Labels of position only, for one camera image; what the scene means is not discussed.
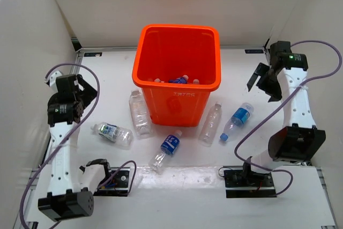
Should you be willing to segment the blue cap blue label bottle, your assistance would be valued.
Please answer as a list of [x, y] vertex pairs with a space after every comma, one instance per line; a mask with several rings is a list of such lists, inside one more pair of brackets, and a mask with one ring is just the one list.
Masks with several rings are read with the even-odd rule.
[[226, 123], [223, 132], [220, 135], [220, 140], [222, 142], [233, 141], [238, 136], [253, 112], [254, 107], [252, 104], [247, 102], [241, 104]]

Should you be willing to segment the green white label bottle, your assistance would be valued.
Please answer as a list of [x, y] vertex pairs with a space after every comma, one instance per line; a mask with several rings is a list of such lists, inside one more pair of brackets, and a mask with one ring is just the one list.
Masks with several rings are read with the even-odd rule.
[[91, 127], [94, 134], [111, 141], [115, 146], [129, 149], [133, 140], [133, 133], [131, 130], [119, 127], [114, 124], [101, 122]]

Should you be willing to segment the clear unlabeled Pocari bottle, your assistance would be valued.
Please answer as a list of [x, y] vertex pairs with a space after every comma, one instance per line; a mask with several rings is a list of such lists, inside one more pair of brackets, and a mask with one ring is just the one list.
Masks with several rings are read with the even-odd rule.
[[222, 116], [222, 103], [216, 102], [214, 106], [210, 108], [207, 113], [204, 125], [200, 132], [198, 139], [200, 142], [207, 147], [210, 147], [213, 143], [215, 134]]

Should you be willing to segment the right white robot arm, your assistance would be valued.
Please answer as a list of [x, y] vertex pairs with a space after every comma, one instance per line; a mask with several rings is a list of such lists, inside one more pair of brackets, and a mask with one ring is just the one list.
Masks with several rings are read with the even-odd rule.
[[247, 186], [287, 163], [309, 161], [326, 140], [312, 117], [308, 90], [301, 86], [308, 74], [306, 56], [292, 53], [289, 41], [277, 41], [270, 46], [270, 67], [261, 64], [257, 71], [261, 77], [253, 76], [253, 81], [270, 101], [283, 103], [284, 121], [267, 149], [244, 163], [241, 181]]

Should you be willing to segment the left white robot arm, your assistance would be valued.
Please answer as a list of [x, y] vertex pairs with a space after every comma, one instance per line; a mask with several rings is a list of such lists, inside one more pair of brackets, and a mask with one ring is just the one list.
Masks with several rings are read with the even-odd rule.
[[47, 84], [56, 91], [47, 109], [52, 159], [47, 195], [38, 200], [38, 209], [54, 222], [89, 217], [98, 186], [107, 186], [113, 179], [105, 159], [85, 166], [77, 162], [81, 117], [98, 92], [82, 75], [64, 75], [60, 71], [52, 73]]

